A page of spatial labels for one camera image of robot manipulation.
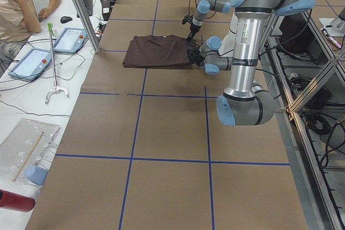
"computer mouse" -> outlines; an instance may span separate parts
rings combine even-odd
[[[60,22],[62,24],[65,24],[65,23],[67,23],[69,21],[72,21],[72,17],[70,17],[70,16],[62,16],[61,19],[60,19]]]

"keyboard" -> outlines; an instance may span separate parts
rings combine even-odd
[[[82,0],[82,1],[86,7],[87,14],[91,16],[93,14],[93,0]]]

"blue cup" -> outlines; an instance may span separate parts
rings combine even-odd
[[[30,166],[25,170],[26,178],[32,183],[42,186],[48,171],[42,167]]]

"man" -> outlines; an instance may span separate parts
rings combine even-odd
[[[14,59],[32,33],[41,31],[40,21],[59,4],[60,0],[49,0],[37,14],[32,0],[0,0],[0,55]]]

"folded dark cloth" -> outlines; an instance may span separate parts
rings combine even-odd
[[[187,39],[175,35],[134,36],[123,60],[124,67],[173,67],[191,64]]]

